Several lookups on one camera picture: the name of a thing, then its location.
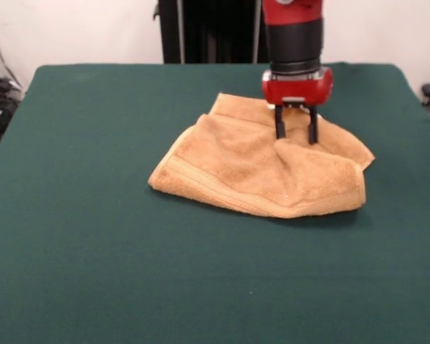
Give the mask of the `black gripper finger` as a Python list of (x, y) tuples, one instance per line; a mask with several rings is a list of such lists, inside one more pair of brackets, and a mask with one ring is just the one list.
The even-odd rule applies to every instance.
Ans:
[(283, 121), (283, 106), (275, 105), (274, 107), (274, 122), (276, 130), (276, 139), (282, 139), (286, 137), (285, 123)]
[(309, 144), (314, 145), (318, 142), (318, 113), (315, 106), (309, 107), (310, 124), (309, 124)]

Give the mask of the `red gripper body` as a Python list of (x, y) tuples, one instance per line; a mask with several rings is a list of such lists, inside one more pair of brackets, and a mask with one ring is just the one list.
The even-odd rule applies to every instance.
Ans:
[(262, 75), (264, 98), (270, 105), (323, 105), (333, 90), (333, 71), (321, 67), (301, 75), (279, 75), (271, 70)]

